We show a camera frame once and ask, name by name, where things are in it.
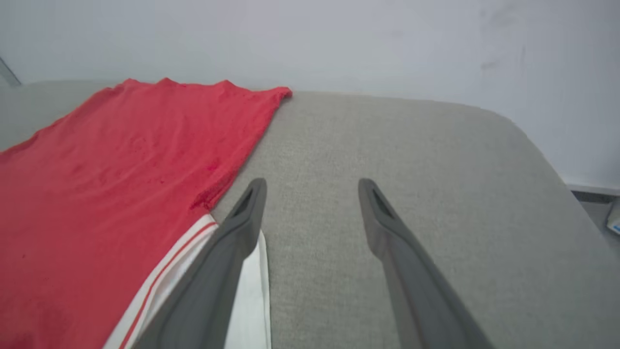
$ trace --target red stripe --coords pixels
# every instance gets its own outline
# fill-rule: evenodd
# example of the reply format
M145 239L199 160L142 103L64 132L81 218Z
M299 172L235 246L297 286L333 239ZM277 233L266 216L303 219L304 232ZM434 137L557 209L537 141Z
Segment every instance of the red stripe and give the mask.
M194 236L192 236L189 240L187 240L187 242L185 242L183 244L183 246L181 246L181 248L174 253L174 256L172 256L172 258L168 261L168 263L166 263L164 268L159 271L159 274L157 274L157 276L155 277L155 280L153 280L153 283L149 287L149 291L146 293L146 297L144 297L144 300L142 301L142 306L140 306L140 310L138 311L138 315L136 315L136 317L133 319L133 323L131 324L131 327L129 328L129 331L127 331L127 334L125 335L125 339L123 339L123 343L121 343L120 348L124 348L125 345L127 344L127 342L129 341L129 337L131 337L131 333L135 329L136 324L138 324L138 319L140 319L140 315L142 314L142 311L144 310L144 307L146 306L146 301L149 299L149 296L151 295L151 291L153 290L153 286L155 286L155 284L157 283L157 280L159 279L161 274L164 272L164 270L166 270L168 268L170 263L172 263L172 261L174 261L174 258L176 258L179 255L179 253L181 253L185 249L185 247L187 247L187 245L189 245L190 242L193 241L193 239L195 237L197 237L198 235L200 235L200 233L204 232L206 229L209 229L213 225L215 225L215 222L211 222L211 223L207 224L202 229L200 229L196 234L194 234Z

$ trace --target wall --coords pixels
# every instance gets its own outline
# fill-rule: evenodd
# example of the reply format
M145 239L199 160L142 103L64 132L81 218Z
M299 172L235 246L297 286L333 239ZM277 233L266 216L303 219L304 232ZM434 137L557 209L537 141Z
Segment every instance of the wall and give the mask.
M566 182L620 189L617 0L3 0L23 83L288 85L460 102L519 125Z

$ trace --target white object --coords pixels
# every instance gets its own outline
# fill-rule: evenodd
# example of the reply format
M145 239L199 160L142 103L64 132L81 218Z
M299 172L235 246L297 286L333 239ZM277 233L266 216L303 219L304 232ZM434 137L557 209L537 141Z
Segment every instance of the white object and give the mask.
M204 215L181 236L140 287L104 349L133 346L216 229L212 216ZM224 348L271 349L267 245L262 231L241 268Z
M607 217L607 228L620 235L620 199L616 199Z

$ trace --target gray upholstered surface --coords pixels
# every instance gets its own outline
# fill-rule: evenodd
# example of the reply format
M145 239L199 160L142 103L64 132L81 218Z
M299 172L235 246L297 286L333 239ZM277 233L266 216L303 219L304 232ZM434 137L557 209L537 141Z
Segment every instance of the gray upholstered surface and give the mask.
M0 148L107 83L0 90ZM620 264L510 121L428 101L295 93L214 211L268 182L274 348L398 346L357 180L375 179L498 348L620 346Z

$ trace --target red cloth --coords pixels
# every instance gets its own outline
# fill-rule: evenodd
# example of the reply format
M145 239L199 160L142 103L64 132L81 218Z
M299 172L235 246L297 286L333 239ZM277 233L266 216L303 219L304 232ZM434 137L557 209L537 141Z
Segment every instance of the red cloth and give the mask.
M127 80L0 153L0 347L101 348L290 95Z

